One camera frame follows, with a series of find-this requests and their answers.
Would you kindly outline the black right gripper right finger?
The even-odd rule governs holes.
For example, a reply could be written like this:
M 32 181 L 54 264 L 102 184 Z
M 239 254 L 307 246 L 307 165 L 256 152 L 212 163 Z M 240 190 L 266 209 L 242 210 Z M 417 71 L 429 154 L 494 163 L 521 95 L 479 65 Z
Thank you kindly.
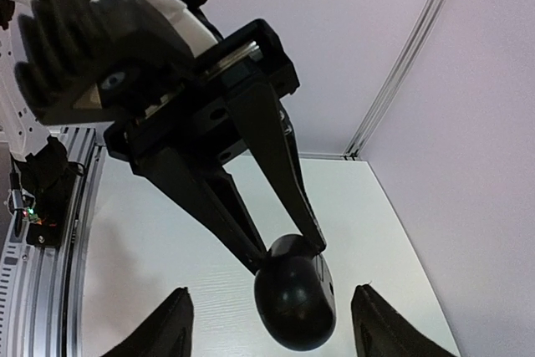
M 432 357 L 452 353 L 424 336 L 372 286 L 359 285 L 351 300 L 358 356 Z

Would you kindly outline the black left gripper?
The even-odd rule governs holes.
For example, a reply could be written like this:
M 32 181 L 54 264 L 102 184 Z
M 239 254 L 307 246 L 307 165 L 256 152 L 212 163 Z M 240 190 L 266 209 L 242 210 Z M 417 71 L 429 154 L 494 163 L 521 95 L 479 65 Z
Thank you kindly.
M 293 125 L 282 97 L 299 86 L 279 36 L 256 19 L 196 60 L 196 78 L 155 111 L 104 133 L 112 157 L 133 164 L 210 231 L 251 273 L 267 249 L 222 165 L 249 150 L 315 252 L 324 235 L 304 189 Z

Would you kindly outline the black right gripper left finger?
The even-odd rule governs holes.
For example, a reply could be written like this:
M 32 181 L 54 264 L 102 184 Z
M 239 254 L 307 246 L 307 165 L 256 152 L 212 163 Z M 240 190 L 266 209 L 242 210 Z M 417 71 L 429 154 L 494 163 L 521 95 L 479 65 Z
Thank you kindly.
M 194 306 L 188 288 L 176 288 L 109 357 L 191 356 Z

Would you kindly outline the black oval charging case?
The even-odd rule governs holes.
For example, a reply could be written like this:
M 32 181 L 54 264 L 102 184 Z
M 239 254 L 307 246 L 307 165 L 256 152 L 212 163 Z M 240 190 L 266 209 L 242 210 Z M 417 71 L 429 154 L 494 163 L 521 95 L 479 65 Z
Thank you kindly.
M 286 349 L 308 352 L 332 336 L 337 312 L 329 266 L 305 238 L 287 234 L 267 252 L 254 280 L 264 328 Z

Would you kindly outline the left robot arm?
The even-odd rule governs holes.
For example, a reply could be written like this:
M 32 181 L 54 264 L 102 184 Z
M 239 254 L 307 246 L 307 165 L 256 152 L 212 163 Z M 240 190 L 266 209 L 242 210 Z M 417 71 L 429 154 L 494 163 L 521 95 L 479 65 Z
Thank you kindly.
M 301 232 L 288 252 L 325 249 L 281 102 L 298 77 L 267 22 L 222 37 L 201 12 L 206 0 L 179 0 L 184 33 L 149 0 L 7 1 L 32 9 L 18 20 L 26 59 L 14 76 L 39 123 L 107 123 L 110 155 L 256 272 L 267 249 L 224 168 L 249 151 Z

